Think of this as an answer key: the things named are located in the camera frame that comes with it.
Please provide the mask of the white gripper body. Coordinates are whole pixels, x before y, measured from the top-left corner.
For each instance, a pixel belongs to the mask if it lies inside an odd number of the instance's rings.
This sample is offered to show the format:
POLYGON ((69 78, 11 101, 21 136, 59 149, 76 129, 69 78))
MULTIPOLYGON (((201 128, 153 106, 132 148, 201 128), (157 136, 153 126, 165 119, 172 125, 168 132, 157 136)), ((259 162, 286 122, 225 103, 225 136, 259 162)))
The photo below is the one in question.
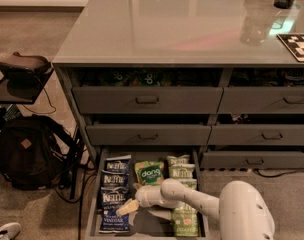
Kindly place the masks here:
POLYGON ((159 186, 142 186, 137 190, 135 198, 142 208, 164 205, 164 198, 159 186))

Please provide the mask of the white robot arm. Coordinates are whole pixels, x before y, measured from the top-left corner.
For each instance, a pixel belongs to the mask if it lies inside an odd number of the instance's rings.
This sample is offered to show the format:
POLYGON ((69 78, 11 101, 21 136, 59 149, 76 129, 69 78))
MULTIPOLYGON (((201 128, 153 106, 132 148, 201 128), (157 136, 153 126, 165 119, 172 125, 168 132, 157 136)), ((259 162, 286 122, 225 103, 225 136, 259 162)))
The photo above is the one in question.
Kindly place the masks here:
POLYGON ((153 206, 178 208, 184 204, 217 220, 222 240, 274 240, 271 212, 259 191, 244 181, 229 182, 219 197, 214 197, 168 178, 160 185, 141 186, 135 199, 129 199, 116 214, 123 216, 153 206))

